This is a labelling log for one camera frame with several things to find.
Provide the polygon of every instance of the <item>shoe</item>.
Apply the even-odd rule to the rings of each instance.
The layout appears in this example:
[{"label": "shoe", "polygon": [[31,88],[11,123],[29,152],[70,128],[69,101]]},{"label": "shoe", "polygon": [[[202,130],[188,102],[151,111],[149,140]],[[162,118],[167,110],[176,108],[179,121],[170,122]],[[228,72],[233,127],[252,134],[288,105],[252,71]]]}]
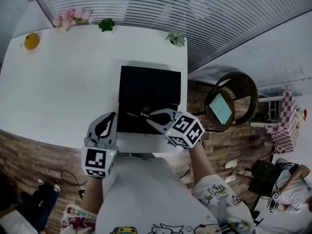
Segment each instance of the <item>shoe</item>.
[{"label": "shoe", "polygon": [[236,180],[236,175],[237,174],[237,172],[234,172],[234,173],[232,173],[231,175],[228,175],[226,178],[225,178],[225,183],[230,183],[230,182],[232,182],[232,181],[234,181],[234,180]]},{"label": "shoe", "polygon": [[60,187],[59,187],[59,185],[55,184],[53,190],[54,190],[55,192],[59,193],[59,192],[60,192]]},{"label": "shoe", "polygon": [[225,164],[225,169],[229,169],[229,168],[235,168],[237,166],[238,163],[238,159],[232,159],[228,162],[226,162]]},{"label": "shoe", "polygon": [[44,185],[44,182],[43,182],[43,180],[41,178],[38,178],[38,184],[39,185]]}]

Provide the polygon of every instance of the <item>white t-shirt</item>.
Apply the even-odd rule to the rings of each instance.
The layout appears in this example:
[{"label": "white t-shirt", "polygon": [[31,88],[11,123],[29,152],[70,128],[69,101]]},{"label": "white t-shirt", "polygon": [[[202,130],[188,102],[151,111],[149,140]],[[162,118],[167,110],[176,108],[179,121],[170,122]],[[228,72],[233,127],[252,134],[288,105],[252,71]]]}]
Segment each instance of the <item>white t-shirt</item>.
[{"label": "white t-shirt", "polygon": [[[104,202],[96,217],[96,234],[220,234],[218,201],[224,195],[228,195],[228,223],[239,233],[256,233],[248,207],[218,175],[202,178],[194,196],[162,158],[120,159],[110,176],[115,178],[113,183],[103,180]],[[78,217],[81,209],[69,207],[61,233],[83,233],[68,220]]]},{"label": "white t-shirt", "polygon": [[36,229],[16,210],[1,218],[0,225],[8,234],[38,234]]},{"label": "white t-shirt", "polygon": [[[281,175],[276,181],[276,186],[273,187],[272,193],[276,192],[276,187],[281,188],[292,174],[288,170],[282,171]],[[312,191],[308,190],[308,186],[312,187],[312,174],[309,173],[307,177],[302,181],[301,178],[297,178],[290,185],[287,191],[283,192],[279,202],[285,205],[291,205],[287,212],[299,213],[307,206],[306,201],[312,196]]]}]

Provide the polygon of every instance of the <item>green succulent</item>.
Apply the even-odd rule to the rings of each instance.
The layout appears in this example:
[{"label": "green succulent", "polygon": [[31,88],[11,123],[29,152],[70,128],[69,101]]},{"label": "green succulent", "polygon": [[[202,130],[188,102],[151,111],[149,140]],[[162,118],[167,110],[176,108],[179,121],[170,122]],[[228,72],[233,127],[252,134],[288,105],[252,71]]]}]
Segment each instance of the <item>green succulent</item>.
[{"label": "green succulent", "polygon": [[170,33],[166,37],[166,39],[170,40],[172,44],[178,47],[184,47],[184,38],[184,35],[178,30],[170,31]]},{"label": "green succulent", "polygon": [[113,19],[111,19],[111,18],[105,18],[98,25],[98,27],[100,29],[102,29],[102,32],[104,32],[104,31],[112,31],[114,26],[115,26],[115,21]]}]

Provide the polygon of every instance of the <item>hand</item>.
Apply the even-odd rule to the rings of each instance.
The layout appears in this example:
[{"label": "hand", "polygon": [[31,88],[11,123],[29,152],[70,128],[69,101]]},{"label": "hand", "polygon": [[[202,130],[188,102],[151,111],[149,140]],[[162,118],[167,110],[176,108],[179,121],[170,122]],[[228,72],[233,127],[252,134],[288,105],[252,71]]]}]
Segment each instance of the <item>hand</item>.
[{"label": "hand", "polygon": [[277,210],[278,210],[279,212],[283,212],[283,211],[284,211],[284,209],[285,209],[285,205],[284,205],[284,204],[279,203],[279,204],[278,204],[278,206],[277,206]]}]

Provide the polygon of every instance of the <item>red and white checkered pattern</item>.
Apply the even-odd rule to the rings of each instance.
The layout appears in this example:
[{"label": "red and white checkered pattern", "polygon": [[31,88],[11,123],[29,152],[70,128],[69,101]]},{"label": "red and white checkered pattern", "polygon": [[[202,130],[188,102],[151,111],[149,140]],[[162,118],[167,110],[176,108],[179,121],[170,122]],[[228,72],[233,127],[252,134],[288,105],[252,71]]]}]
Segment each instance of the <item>red and white checkered pattern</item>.
[{"label": "red and white checkered pattern", "polygon": [[265,132],[271,134],[272,140],[276,144],[274,153],[280,154],[294,151],[299,132],[299,120],[296,110],[297,104],[292,92],[284,92],[278,126],[265,127]]}]

